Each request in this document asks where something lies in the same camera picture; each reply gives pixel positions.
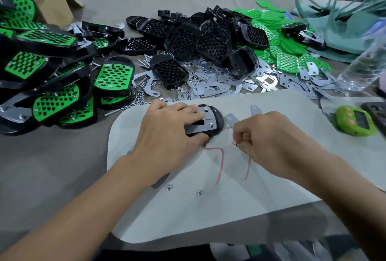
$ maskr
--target table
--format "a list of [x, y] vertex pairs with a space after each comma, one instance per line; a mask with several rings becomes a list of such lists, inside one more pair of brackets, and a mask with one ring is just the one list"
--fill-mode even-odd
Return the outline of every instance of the table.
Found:
[[[74, 12], [77, 20], [111, 26], [125, 22], [130, 15], [156, 18], [159, 9], [191, 15], [215, 5], [229, 9], [257, 8], [256, 0], [78, 1], [85, 8]], [[270, 1], [287, 10], [295, 7], [294, 0]], [[125, 30], [127, 36], [138, 35]], [[346, 67], [343, 63], [329, 62], [335, 76]], [[177, 95], [166, 90], [161, 92], [162, 97], [176, 98]], [[97, 124], [80, 130], [40, 127], [23, 136], [0, 136], [0, 251], [42, 225], [105, 173], [109, 130], [117, 116], [106, 119], [100, 116]], [[112, 240], [106, 247], [157, 251], [209, 242], [262, 244], [341, 233], [347, 233], [344, 225], [320, 201], [143, 244], [122, 245]]]

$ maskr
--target white board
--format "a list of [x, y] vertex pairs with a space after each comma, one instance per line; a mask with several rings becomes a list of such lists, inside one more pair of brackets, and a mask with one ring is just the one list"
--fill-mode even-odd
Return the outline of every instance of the white board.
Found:
[[[366, 144], [361, 146], [359, 142], [362, 144], [363, 140], [358, 141], [357, 137], [348, 140], [334, 129], [316, 104], [297, 92], [279, 90], [185, 102], [212, 105], [223, 115], [233, 113], [239, 120], [250, 117], [251, 104], [263, 113], [279, 111], [329, 151], [343, 157], [349, 155], [355, 161], [351, 162], [354, 166], [366, 167], [372, 174], [385, 174], [379, 148], [383, 148], [384, 155], [386, 141], [374, 150]], [[147, 108], [147, 105], [132, 107], [114, 122], [109, 136], [107, 170], [134, 145]], [[142, 243], [319, 200], [257, 164], [252, 163], [248, 171], [248, 157], [232, 144], [231, 129], [212, 138], [206, 147], [224, 150], [221, 176], [222, 152], [201, 148], [186, 166], [172, 172], [163, 186], [144, 192], [115, 226], [113, 234], [125, 242]], [[373, 159], [374, 152], [374, 161], [362, 161], [366, 156]], [[169, 184], [173, 185], [171, 191], [166, 190]], [[202, 196], [197, 195], [198, 190], [203, 191]]]

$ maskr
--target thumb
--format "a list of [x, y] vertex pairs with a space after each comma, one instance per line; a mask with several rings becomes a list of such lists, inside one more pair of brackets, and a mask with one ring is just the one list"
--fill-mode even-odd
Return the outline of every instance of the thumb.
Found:
[[252, 153], [252, 144], [248, 141], [241, 141], [238, 145], [239, 149], [241, 151], [243, 151], [244, 153], [248, 154], [249, 156], [251, 156], [251, 153]]
[[194, 136], [188, 138], [188, 146], [191, 148], [191, 150], [195, 150], [208, 140], [209, 136], [207, 134], [197, 133]]

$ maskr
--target clear water bottle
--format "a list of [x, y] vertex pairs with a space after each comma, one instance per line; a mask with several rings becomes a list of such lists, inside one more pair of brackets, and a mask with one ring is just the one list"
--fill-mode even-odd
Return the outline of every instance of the clear water bottle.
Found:
[[377, 39], [339, 77], [341, 91], [361, 91], [386, 72], [386, 38]]

